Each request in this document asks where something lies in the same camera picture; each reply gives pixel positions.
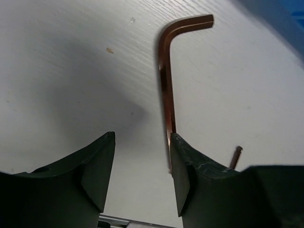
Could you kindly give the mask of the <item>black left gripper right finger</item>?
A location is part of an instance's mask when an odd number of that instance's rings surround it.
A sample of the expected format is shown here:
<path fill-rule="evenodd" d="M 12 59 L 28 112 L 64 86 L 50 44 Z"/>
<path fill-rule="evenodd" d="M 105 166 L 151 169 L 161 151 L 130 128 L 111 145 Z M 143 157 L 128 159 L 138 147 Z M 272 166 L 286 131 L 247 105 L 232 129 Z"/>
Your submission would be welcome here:
<path fill-rule="evenodd" d="M 172 177 L 185 228 L 301 228 L 303 166 L 251 166 L 238 172 L 171 134 Z"/>

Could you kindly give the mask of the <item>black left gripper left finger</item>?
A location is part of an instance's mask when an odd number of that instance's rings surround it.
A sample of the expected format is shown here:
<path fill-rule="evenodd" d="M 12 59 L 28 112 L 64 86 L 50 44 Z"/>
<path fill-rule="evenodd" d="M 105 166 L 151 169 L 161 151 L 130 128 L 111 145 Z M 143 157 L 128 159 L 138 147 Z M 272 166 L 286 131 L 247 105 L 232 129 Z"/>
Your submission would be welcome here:
<path fill-rule="evenodd" d="M 0 174 L 3 228 L 95 228 L 104 211 L 115 133 L 33 172 Z"/>

